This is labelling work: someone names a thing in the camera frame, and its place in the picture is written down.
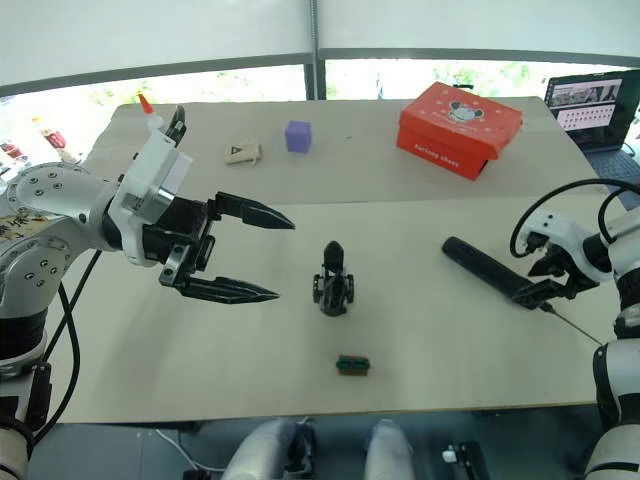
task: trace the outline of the red shoe box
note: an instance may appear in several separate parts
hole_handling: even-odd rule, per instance
[[[522,112],[436,82],[402,110],[396,145],[475,180],[520,125]]]

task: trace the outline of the laptop screen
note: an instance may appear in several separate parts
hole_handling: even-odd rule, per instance
[[[640,101],[640,70],[549,80],[545,103],[582,151],[622,147]]]

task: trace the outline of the purple cube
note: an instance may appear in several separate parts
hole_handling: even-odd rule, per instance
[[[311,146],[311,124],[291,120],[284,132],[287,139],[287,150],[290,152],[307,153]]]

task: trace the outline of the white tent fabric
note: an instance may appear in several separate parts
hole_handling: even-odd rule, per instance
[[[451,49],[640,58],[638,0],[322,0],[318,25],[323,57]]]
[[[0,0],[0,15],[0,86],[312,50],[304,0]]]

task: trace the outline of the small green object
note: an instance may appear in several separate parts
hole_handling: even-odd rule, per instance
[[[367,357],[340,355],[336,367],[338,372],[343,375],[366,375],[371,368],[371,363]]]

